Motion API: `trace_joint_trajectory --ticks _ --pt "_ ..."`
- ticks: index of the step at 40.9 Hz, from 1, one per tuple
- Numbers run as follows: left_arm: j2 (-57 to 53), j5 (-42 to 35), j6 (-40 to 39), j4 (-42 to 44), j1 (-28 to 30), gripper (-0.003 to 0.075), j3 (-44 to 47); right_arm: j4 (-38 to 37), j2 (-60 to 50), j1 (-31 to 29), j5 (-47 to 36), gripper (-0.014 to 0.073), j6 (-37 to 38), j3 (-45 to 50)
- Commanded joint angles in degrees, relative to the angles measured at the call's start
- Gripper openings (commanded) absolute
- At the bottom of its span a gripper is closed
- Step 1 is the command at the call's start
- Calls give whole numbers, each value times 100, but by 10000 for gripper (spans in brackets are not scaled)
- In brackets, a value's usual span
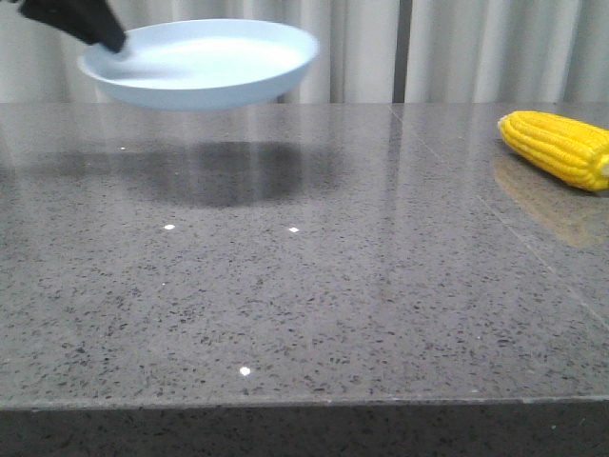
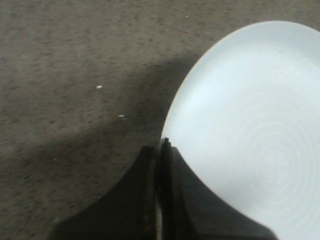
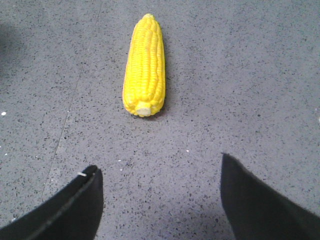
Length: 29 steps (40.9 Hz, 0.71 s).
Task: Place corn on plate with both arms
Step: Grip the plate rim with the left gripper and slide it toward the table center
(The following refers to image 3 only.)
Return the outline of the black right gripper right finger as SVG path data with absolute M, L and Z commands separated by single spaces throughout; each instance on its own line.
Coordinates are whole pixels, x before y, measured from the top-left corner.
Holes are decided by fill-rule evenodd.
M 222 156 L 220 195 L 237 240 L 318 240 L 320 218 Z

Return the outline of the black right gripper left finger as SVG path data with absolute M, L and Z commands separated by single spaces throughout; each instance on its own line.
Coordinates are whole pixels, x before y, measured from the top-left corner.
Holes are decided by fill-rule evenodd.
M 1 228 L 2 240 L 93 240 L 104 207 L 103 175 L 95 165 L 80 172 L 42 205 Z

